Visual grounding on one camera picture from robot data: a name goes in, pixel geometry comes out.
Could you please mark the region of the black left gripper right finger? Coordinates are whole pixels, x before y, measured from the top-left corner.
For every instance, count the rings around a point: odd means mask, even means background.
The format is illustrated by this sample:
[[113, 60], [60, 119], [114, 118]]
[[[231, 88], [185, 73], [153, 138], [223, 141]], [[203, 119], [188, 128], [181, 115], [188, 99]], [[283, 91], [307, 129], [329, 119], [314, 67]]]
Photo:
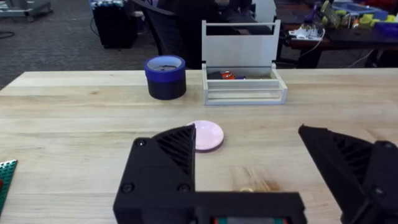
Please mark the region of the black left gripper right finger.
[[327, 128], [298, 133], [341, 210], [341, 223], [397, 224], [397, 146]]

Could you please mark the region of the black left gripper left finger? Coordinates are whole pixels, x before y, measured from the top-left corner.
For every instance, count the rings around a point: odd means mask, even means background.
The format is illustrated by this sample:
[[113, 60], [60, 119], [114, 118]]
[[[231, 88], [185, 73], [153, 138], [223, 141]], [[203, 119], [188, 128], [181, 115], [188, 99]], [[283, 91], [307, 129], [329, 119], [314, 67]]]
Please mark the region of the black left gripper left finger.
[[195, 190], [194, 125], [134, 140], [113, 205], [118, 223], [190, 223], [191, 209], [170, 208]]

